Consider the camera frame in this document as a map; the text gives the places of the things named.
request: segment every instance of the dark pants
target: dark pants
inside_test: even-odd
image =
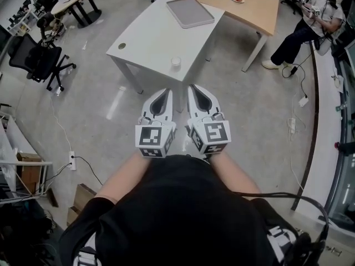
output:
[[[281,65],[284,61],[292,64],[295,62],[295,58],[300,51],[302,43],[317,38],[319,38],[319,35],[316,34],[302,19],[296,25],[295,31],[285,38],[279,48],[272,55],[271,61],[276,65]]]

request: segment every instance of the power plug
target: power plug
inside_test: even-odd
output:
[[[291,134],[294,134],[296,132],[296,119],[291,118]]]
[[[308,97],[304,96],[299,102],[300,107],[304,107],[306,103],[308,103]]]
[[[76,171],[77,170],[77,159],[75,158],[74,151],[69,152],[69,162],[70,162],[70,169],[72,171]]]

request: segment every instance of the table hole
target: table hole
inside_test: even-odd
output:
[[[126,44],[125,43],[121,43],[119,46],[118,46],[118,49],[124,49],[126,47]]]

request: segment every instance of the electrical outlet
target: electrical outlet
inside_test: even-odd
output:
[[[296,119],[291,118],[291,134],[294,134],[296,132]]]
[[[76,171],[77,170],[77,159],[76,158],[72,158],[72,156],[75,157],[75,152],[74,151],[69,152],[69,162],[71,163],[70,169],[72,171]]]

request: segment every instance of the concrete floor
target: concrete floor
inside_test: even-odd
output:
[[[134,125],[142,105],[152,93],[164,87],[164,82],[157,82],[144,72],[138,72],[145,88],[145,93],[139,95],[105,54],[120,33],[150,5],[150,0],[94,1],[103,11],[100,23],[78,29],[72,16],[65,19],[69,30],[57,41],[57,46],[61,46],[78,67],[64,77],[65,91],[59,96],[46,91],[45,84],[27,80],[26,73],[10,68],[7,60],[0,70],[4,76],[15,80],[13,90],[7,83],[6,92],[10,99],[20,96],[16,102],[19,127],[38,153],[44,159],[53,161],[54,172],[68,163],[69,145],[53,117],[50,98],[76,155],[90,162],[104,182],[135,151]],[[92,10],[87,1],[84,8]],[[231,126],[232,143],[227,146],[227,151],[264,192],[298,190],[290,169],[286,121],[291,117],[292,97],[300,86],[297,85],[297,77],[283,79],[279,71],[264,69],[260,63],[270,58],[300,18],[299,15],[294,16],[288,6],[280,4],[275,35],[244,73],[241,68],[256,45],[258,35],[255,30],[223,17],[218,26],[212,60],[204,64],[195,80],[219,99]],[[33,30],[32,35],[39,39],[37,30]],[[309,54],[309,46],[303,45],[296,62],[303,61]],[[310,101],[300,108],[298,101],[303,95],[297,95],[295,107],[307,129],[296,134],[291,146],[293,169],[300,180],[311,145],[315,110],[311,58],[302,66],[306,71],[303,87]],[[301,70],[297,74],[300,79],[303,78]],[[122,87],[125,88],[124,94],[112,118],[108,119],[108,111]],[[182,114],[175,113],[174,120],[179,130],[169,154],[196,155],[196,149],[183,128],[187,119],[186,109]],[[303,129],[299,121],[297,129]],[[100,183],[89,166],[81,159],[77,160],[77,166],[77,171],[65,169],[52,184],[59,208],[52,208],[46,199],[39,200],[63,228],[66,227],[67,209],[73,205],[76,185],[84,183],[93,190],[100,189]],[[276,207],[283,208],[290,208],[292,202],[286,199],[272,201]]]

